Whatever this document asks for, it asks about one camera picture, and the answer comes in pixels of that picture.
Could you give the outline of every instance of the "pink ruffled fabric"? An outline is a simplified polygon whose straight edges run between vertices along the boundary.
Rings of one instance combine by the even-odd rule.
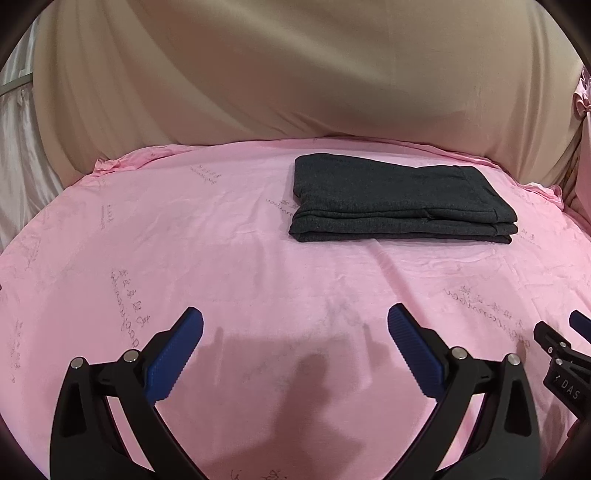
[[[574,108],[580,120],[583,120],[583,136],[581,138],[581,153],[579,157],[579,169],[577,171],[577,183],[574,191],[581,207],[586,213],[585,230],[591,233],[591,76],[586,68],[583,69],[581,79],[574,92]]]
[[[91,177],[100,177],[114,171],[129,171],[137,170],[143,167],[146,163],[158,160],[159,158],[172,157],[181,153],[198,150],[203,147],[192,147],[189,145],[158,145],[156,147],[145,147],[139,150],[134,150],[121,158],[113,160],[96,161],[95,170],[90,175]]]

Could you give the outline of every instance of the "blue rubber pad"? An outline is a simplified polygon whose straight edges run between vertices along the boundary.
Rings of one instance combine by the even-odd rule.
[[[202,335],[201,312],[197,309],[188,310],[182,324],[146,371],[144,393],[150,404],[170,395]]]
[[[397,304],[388,312],[388,330],[413,373],[423,394],[439,401],[445,393],[445,370],[427,342],[418,323]]]
[[[591,320],[578,310],[575,310],[570,314],[569,323],[575,332],[591,343]]]

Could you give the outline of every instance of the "pink fabric fold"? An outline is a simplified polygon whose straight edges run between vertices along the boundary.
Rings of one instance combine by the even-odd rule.
[[[585,213],[585,230],[587,232],[591,232],[589,224],[591,213],[591,124],[589,120],[591,101],[589,98],[591,98],[591,76],[587,69],[583,68],[581,79],[573,96],[576,114],[580,120],[583,120],[579,168],[574,191]]]
[[[121,158],[114,160],[98,159],[91,177],[100,177],[114,171],[137,170],[146,163],[160,158],[172,157],[181,153],[190,152],[203,147],[192,147],[189,145],[158,145],[156,147],[144,147],[134,150]]]
[[[564,201],[562,199],[562,189],[560,185],[552,185],[551,187],[544,187],[539,183],[531,182],[526,185],[521,185],[515,182],[517,186],[527,190],[528,192],[537,193],[541,197],[554,203],[560,210],[564,210]]]

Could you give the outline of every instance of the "white satin fabric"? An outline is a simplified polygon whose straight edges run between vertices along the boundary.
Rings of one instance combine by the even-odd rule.
[[[12,52],[0,85],[31,73],[37,24]],[[0,252],[61,191],[41,144],[29,83],[0,97]]]

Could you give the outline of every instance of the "wrinkled fabric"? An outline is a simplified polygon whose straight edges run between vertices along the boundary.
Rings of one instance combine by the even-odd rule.
[[[58,0],[35,102],[65,185],[149,145],[353,135],[564,179],[582,63],[532,0]]]
[[[574,185],[575,196],[569,199],[569,206],[578,214],[578,220],[591,233],[591,76],[583,69],[579,84],[573,95],[574,108],[583,120],[583,132],[578,150],[578,165]]]
[[[543,320],[591,353],[569,328],[572,310],[591,315],[591,243],[550,192],[422,145],[284,140],[174,154],[183,148],[146,148],[86,176],[0,255],[0,414],[41,471],[72,358],[110,362],[143,348],[187,306],[202,311],[203,337],[157,408],[211,480],[271,470],[382,480],[433,408],[388,333],[399,301],[476,358],[517,352],[543,458],[557,452],[573,416],[543,386],[548,356],[532,330]],[[288,234],[293,162],[319,151],[474,166],[516,211],[519,233],[511,245],[298,243]],[[477,406],[444,465],[461,454]],[[121,406],[112,408],[131,456],[147,466]]]
[[[31,73],[38,20],[0,72],[0,85]],[[0,97],[0,252],[62,187],[39,135],[33,86]]]
[[[453,238],[511,243],[514,210],[472,166],[409,167],[317,153],[295,160],[298,242]]]

